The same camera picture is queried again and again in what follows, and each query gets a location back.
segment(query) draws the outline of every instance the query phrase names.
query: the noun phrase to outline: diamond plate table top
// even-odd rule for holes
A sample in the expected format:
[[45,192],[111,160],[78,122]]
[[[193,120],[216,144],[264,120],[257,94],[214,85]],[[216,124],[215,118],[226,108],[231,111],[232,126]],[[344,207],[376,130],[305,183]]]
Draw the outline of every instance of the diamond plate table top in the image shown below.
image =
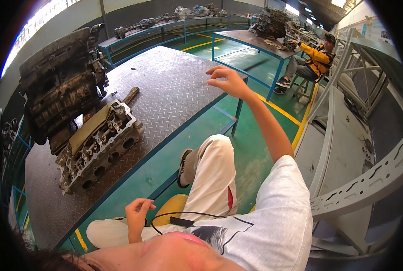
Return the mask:
[[30,223],[40,248],[61,245],[74,230],[137,168],[225,93],[209,86],[208,61],[182,51],[155,47],[107,73],[110,85],[103,106],[123,100],[132,87],[139,94],[129,103],[143,122],[140,141],[113,164],[87,192],[62,195],[60,172],[49,144],[35,144],[25,160],[25,193]]
[[277,56],[279,58],[286,59],[288,57],[293,56],[297,52],[300,52],[301,49],[296,46],[295,51],[283,51],[283,50],[278,50],[272,45],[266,44],[265,40],[266,38],[258,37],[255,35],[255,33],[250,32],[249,30],[230,30],[230,31],[220,31],[220,32],[215,32],[215,35],[221,35],[222,37],[226,39],[234,39],[237,40],[238,42],[245,42],[249,46],[256,48],[256,49],[262,49],[265,51],[268,51],[271,55]]

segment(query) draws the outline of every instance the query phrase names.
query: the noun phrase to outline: mouth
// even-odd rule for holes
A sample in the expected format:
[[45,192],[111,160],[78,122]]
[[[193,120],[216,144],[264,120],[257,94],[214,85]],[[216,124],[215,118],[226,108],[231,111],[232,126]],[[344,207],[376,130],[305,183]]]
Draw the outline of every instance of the mouth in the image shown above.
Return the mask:
[[198,245],[202,245],[206,248],[209,248],[209,246],[203,240],[201,240],[197,236],[194,236],[189,233],[185,233],[185,232],[181,232],[181,231],[172,231],[172,232],[164,233],[164,235],[166,235],[166,234],[180,236],[183,239],[185,239],[185,241],[187,241],[188,243],[196,243]]

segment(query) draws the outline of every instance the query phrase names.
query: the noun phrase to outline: person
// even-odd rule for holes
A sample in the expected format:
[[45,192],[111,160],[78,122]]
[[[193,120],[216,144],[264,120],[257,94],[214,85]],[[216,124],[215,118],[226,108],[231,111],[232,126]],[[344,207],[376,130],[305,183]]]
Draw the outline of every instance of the person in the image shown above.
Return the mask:
[[286,93],[287,89],[290,88],[290,80],[294,74],[317,82],[322,75],[327,73],[334,62],[334,35],[326,34],[323,39],[323,45],[320,45],[316,49],[297,40],[289,40],[289,42],[297,44],[310,58],[302,58],[297,55],[293,55],[290,58],[284,76],[276,82],[276,85],[279,87],[274,89],[275,94]]
[[209,137],[181,157],[178,185],[192,183],[184,212],[188,228],[145,227],[155,209],[150,199],[135,199],[126,219],[96,220],[86,233],[99,249],[77,258],[95,270],[304,270],[312,241],[309,191],[285,132],[269,109],[236,71],[216,66],[208,84],[245,101],[252,111],[274,163],[262,183],[253,212],[237,215],[234,149],[223,135]]

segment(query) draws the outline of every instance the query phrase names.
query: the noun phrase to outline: poster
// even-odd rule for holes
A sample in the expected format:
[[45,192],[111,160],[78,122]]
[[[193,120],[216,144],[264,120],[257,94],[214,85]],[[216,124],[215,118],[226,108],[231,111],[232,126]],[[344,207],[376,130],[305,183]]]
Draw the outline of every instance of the poster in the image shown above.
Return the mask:
[[368,35],[366,38],[394,45],[393,41],[391,40],[391,36],[379,19],[374,19],[371,25],[367,26],[367,31]]

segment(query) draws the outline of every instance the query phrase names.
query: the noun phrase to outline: jeans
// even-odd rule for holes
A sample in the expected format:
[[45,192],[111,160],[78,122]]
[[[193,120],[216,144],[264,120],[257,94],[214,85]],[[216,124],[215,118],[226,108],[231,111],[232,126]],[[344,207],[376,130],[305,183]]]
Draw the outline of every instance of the jeans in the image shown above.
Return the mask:
[[293,75],[297,74],[304,79],[315,81],[319,77],[306,65],[306,62],[305,58],[293,55],[285,68],[284,76],[291,80]]

